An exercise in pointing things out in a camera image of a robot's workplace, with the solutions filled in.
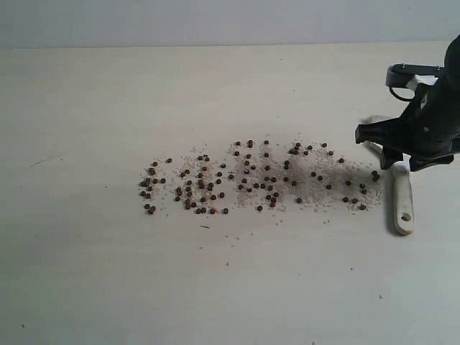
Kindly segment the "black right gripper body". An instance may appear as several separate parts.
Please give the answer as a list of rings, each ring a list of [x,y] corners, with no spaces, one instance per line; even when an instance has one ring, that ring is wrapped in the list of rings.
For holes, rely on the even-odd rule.
[[[419,84],[400,116],[398,135],[403,154],[449,151],[459,153],[459,84],[439,77],[429,87]]]

